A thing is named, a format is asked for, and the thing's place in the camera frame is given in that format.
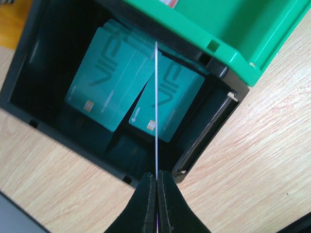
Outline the teal vip card stack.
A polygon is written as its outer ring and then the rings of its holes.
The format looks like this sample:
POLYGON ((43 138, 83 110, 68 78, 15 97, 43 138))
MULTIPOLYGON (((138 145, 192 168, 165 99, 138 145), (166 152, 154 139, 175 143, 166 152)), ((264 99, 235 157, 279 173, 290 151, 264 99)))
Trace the teal vip card stack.
POLYGON ((155 122, 155 76, 147 82, 129 124, 169 142, 200 90, 205 78, 187 67, 158 56, 158 125, 155 122))
POLYGON ((99 27, 65 101, 114 132, 154 71, 154 46, 114 19, 99 27))

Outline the black bin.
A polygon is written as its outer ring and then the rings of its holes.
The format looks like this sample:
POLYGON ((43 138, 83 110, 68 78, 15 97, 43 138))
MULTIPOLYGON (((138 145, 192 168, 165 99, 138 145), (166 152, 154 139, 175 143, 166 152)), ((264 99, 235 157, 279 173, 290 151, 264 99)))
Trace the black bin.
POLYGON ((0 106, 136 186, 157 168, 182 182, 248 92, 121 0, 35 0, 0 106))

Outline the green bin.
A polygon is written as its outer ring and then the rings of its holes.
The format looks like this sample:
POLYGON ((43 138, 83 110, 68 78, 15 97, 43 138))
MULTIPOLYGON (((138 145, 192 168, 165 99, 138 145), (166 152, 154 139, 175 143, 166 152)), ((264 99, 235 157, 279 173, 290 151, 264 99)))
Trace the green bin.
POLYGON ((103 0, 111 13, 187 58, 215 58, 248 86, 310 9, 308 0, 103 0))

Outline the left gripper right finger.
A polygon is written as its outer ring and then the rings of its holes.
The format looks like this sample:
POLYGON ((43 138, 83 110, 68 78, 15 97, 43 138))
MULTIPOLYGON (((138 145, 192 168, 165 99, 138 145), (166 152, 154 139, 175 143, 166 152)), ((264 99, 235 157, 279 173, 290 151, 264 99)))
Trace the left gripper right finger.
POLYGON ((208 233, 210 230, 191 210, 171 174, 160 170, 157 180, 158 231, 208 233))

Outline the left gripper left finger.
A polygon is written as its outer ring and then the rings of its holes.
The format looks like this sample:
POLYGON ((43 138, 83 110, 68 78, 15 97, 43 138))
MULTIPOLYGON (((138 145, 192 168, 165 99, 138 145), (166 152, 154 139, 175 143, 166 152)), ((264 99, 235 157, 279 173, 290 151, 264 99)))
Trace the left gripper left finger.
POLYGON ((156 232, 156 179, 152 173, 142 176, 128 204, 106 232, 156 232))

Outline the yellow bin back left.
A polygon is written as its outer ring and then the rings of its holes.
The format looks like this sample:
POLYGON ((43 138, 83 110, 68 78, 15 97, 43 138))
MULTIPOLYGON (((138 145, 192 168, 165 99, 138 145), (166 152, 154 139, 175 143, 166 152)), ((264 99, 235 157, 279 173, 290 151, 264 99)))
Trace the yellow bin back left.
POLYGON ((22 34, 32 0, 0 1, 0 45, 15 50, 22 34))

